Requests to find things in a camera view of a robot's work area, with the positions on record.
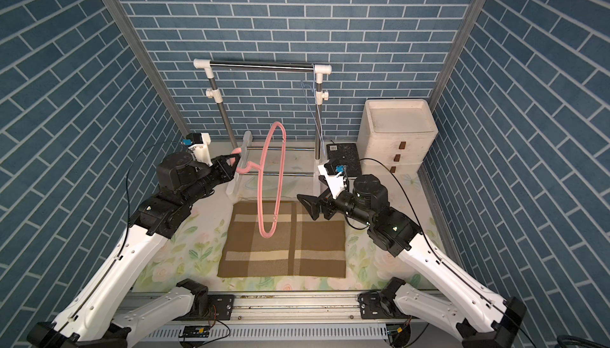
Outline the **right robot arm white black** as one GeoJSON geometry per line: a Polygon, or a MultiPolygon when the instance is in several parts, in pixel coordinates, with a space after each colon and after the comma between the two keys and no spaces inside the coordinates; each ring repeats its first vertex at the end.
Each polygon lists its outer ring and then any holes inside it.
{"type": "Polygon", "coordinates": [[[521,300],[503,298],[447,257],[419,224],[390,205],[388,190],[376,176],[357,177],[351,189],[341,173],[324,181],[328,188],[322,194],[297,196],[312,219],[341,214],[366,225],[377,247],[415,269],[443,294],[425,294],[394,277],[374,300],[383,316],[422,319],[464,347],[513,345],[527,312],[521,300]]]}

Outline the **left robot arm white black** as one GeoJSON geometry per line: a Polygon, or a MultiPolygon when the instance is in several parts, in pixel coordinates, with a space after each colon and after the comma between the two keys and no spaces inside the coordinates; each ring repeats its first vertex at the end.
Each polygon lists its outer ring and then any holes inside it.
{"type": "Polygon", "coordinates": [[[241,157],[206,164],[190,152],[168,155],[158,167],[159,189],[130,216],[122,240],[78,296],[54,320],[35,324],[34,347],[132,347],[173,319],[214,317],[206,285],[178,282],[167,294],[125,315],[116,314],[141,271],[190,216],[195,202],[232,181],[241,157]]]}

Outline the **black digital scale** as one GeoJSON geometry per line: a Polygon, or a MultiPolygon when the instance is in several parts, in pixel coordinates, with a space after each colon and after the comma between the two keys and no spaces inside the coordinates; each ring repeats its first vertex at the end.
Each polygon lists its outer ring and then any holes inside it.
{"type": "Polygon", "coordinates": [[[330,143],[327,145],[327,157],[333,173],[342,171],[349,178],[362,174],[360,157],[355,143],[330,143]]]}

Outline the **blue wire clothes hanger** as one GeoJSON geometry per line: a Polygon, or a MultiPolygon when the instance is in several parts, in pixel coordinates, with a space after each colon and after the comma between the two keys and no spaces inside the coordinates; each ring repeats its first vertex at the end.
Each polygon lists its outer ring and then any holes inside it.
{"type": "Polygon", "coordinates": [[[316,156],[317,159],[322,159],[322,157],[327,157],[327,152],[325,151],[324,131],[322,128],[322,105],[323,101],[327,98],[324,97],[325,92],[322,92],[321,94],[317,92],[317,84],[315,80],[313,80],[311,83],[307,83],[304,80],[300,81],[300,88],[307,98],[308,108],[314,119],[316,137],[315,147],[317,149],[316,156]]]}

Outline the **small green circuit board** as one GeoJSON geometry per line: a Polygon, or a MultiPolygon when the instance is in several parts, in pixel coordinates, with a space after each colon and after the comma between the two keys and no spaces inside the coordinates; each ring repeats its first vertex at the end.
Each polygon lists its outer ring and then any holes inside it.
{"type": "Polygon", "coordinates": [[[210,335],[211,326],[191,325],[185,326],[179,338],[186,340],[189,338],[194,339],[207,339],[210,335]]]}

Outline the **brown plaid scarf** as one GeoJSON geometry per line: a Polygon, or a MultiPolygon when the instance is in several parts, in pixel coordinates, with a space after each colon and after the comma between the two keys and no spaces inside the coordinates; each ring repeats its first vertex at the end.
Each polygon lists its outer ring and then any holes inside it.
{"type": "Polygon", "coordinates": [[[282,202],[276,231],[260,234],[257,204],[234,205],[219,262],[220,278],[346,277],[346,223],[342,216],[314,221],[297,201],[282,202]]]}

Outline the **white drawer cabinet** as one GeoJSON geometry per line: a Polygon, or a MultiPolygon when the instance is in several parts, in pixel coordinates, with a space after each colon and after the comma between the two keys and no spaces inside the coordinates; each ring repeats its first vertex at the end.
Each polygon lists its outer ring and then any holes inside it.
{"type": "Polygon", "coordinates": [[[368,100],[357,137],[362,171],[416,176],[437,135],[426,100],[368,100]]]}

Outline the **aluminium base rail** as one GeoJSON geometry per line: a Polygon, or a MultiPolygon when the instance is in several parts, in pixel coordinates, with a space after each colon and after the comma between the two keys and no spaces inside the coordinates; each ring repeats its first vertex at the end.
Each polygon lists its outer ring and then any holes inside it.
{"type": "Polygon", "coordinates": [[[422,292],[399,278],[368,292],[277,292],[254,295],[210,293],[181,284],[146,305],[115,315],[111,322],[129,327],[130,344],[165,324],[180,321],[238,321],[267,324],[356,322],[414,316],[466,341],[471,335],[493,338],[505,312],[504,298],[479,286],[451,289],[443,297],[422,292]]]}

